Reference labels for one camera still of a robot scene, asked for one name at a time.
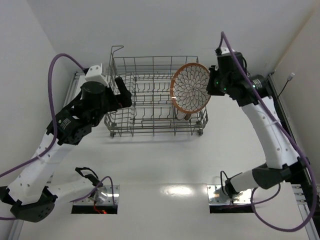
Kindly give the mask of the flower pattern plate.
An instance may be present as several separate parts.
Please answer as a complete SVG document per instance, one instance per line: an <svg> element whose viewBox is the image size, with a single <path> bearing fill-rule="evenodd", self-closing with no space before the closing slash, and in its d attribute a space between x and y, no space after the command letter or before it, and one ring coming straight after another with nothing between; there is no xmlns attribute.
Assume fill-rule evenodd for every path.
<svg viewBox="0 0 320 240"><path fill-rule="evenodd" d="M195 113L188 113L185 115L184 120L189 121L194 117L196 114Z"/></svg>
<svg viewBox="0 0 320 240"><path fill-rule="evenodd" d="M180 67L173 75L169 88L173 105L185 114L202 110L211 98L207 91L209 79L209 70L200 63L187 63Z"/></svg>

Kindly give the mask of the orange sunburst plate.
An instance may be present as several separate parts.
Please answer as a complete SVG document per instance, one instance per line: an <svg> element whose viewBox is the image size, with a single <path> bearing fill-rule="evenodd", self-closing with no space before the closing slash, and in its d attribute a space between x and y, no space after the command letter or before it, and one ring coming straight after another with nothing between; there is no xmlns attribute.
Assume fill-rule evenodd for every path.
<svg viewBox="0 0 320 240"><path fill-rule="evenodd" d="M190 118L190 114L187 114L187 113L181 112L178 109L175 109L174 110L174 117L178 121L182 121L182 120L186 120L187 121Z"/></svg>

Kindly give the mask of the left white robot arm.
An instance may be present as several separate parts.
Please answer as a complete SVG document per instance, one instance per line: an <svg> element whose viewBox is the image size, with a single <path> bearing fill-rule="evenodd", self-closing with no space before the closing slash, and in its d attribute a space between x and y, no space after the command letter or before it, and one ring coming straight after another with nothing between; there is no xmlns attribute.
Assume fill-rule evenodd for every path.
<svg viewBox="0 0 320 240"><path fill-rule="evenodd" d="M103 189L95 173L83 174L75 170L79 180L61 185L49 185L48 180L66 155L91 133L104 115L132 105L132 94L121 77L115 78L119 94L111 87L87 81L80 93L55 115L43 136L34 161L28 164L8 186L0 188L0 200L11 206L10 212L18 220L37 223L53 211L58 203L77 202L93 197Z"/></svg>

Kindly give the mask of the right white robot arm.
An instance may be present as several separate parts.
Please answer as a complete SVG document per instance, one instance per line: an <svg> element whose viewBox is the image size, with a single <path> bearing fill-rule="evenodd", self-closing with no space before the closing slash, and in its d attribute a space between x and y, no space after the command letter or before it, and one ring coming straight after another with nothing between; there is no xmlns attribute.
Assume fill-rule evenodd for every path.
<svg viewBox="0 0 320 240"><path fill-rule="evenodd" d="M267 190L302 172L306 164L277 126L280 119L268 81L262 75L245 80L233 60L236 57L242 69L246 69L240 52L222 47L216 50L216 56L217 65L209 68L206 90L212 96L228 95L237 102L250 120L265 155L264 164L228 178L222 188L224 194L232 198L247 189Z"/></svg>

